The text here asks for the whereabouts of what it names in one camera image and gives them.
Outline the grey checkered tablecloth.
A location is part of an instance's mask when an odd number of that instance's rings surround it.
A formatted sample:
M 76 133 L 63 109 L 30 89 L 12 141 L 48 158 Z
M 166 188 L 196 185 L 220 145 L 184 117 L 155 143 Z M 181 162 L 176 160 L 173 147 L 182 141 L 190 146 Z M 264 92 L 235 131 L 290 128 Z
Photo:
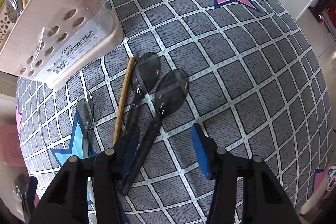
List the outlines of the grey checkered tablecloth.
M 314 172 L 330 159 L 329 95 L 315 54 L 278 0 L 104 0 L 125 40 L 74 75 L 60 90 L 19 79 L 21 149 L 42 196 L 74 151 L 76 101 L 93 97 L 90 142 L 112 145 L 117 103 L 130 56 L 154 52 L 161 75 L 183 69 L 190 89 L 162 121 L 129 194 L 131 223 L 203 223 L 214 182 L 202 175 L 191 141 L 201 124 L 219 147 L 261 156 L 300 208 L 313 192 Z

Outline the dark translucent plastic spoon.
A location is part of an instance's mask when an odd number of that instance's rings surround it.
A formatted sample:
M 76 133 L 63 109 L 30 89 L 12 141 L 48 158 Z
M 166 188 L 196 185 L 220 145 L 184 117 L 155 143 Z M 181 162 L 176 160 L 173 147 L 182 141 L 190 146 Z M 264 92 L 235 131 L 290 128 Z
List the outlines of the dark translucent plastic spoon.
M 160 73 L 161 62 L 154 52 L 143 54 L 137 61 L 131 79 L 131 89 L 134 96 L 122 136 L 126 136 L 136 128 L 141 100 L 155 87 Z

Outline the pink plastic stool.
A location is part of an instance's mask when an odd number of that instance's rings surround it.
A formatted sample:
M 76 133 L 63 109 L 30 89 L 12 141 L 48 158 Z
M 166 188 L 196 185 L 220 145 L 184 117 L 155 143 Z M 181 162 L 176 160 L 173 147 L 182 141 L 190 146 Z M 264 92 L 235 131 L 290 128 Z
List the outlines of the pink plastic stool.
M 1 158 L 4 165 L 25 168 L 16 125 L 0 127 Z

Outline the beige plastic utensil holder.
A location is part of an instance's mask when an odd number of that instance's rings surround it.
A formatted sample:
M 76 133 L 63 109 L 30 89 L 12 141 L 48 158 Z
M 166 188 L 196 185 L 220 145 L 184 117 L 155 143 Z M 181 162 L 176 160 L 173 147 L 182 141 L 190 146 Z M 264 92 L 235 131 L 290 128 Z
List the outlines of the beige plastic utensil holder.
M 1 46 L 1 71 L 59 90 L 123 38 L 104 0 L 29 0 Z

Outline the bamboo chopstick crossing diagonal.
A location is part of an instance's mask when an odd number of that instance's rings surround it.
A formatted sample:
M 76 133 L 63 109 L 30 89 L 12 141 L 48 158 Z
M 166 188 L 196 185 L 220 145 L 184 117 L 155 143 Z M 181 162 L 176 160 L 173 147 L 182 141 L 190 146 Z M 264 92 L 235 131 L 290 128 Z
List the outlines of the bamboo chopstick crossing diagonal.
M 125 108 L 125 102 L 127 100 L 129 82 L 130 82 L 130 78 L 131 78 L 134 65 L 135 65 L 135 58 L 131 57 L 127 64 L 127 69 L 126 69 L 126 73 L 125 73 L 125 77 L 124 77 L 123 85 L 121 89 L 120 100 L 119 100 L 119 105 L 118 105 L 118 112 L 117 112 L 116 123 L 115 123 L 115 128 L 114 128 L 113 144 L 116 144 L 116 142 L 118 141 L 121 135 L 123 110 Z

